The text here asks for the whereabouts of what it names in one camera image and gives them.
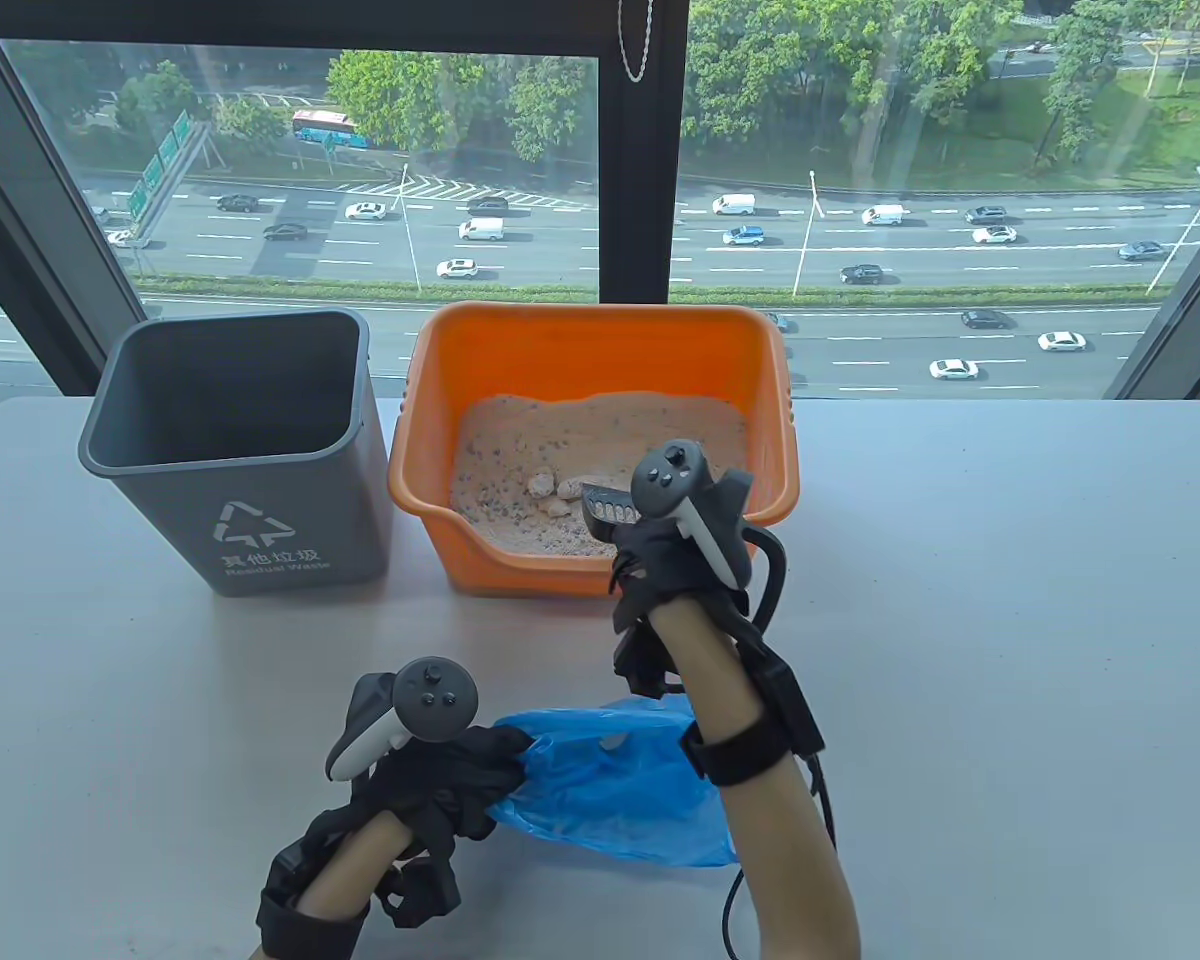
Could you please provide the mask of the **person's left hand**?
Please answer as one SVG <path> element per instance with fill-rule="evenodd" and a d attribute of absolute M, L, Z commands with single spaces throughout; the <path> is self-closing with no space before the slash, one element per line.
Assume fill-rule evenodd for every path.
<path fill-rule="evenodd" d="M 364 817 L 394 814 L 412 844 L 403 858 L 452 858 L 460 838 L 475 842 L 496 830 L 490 809 L 526 780 L 523 756 L 533 737 L 509 724 L 472 726 L 454 740 L 412 739 L 373 767 L 350 800 Z"/>

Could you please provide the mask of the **person's right hand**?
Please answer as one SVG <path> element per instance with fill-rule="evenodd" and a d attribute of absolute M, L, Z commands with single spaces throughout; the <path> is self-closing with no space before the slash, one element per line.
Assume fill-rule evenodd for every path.
<path fill-rule="evenodd" d="M 614 548 L 608 581 L 608 592 L 620 594 L 612 617 L 614 634 L 682 596 L 700 602 L 724 632 L 746 620 L 746 592 L 725 586 L 695 540 L 680 535 L 673 518 L 644 517 L 637 524 L 618 527 Z"/>

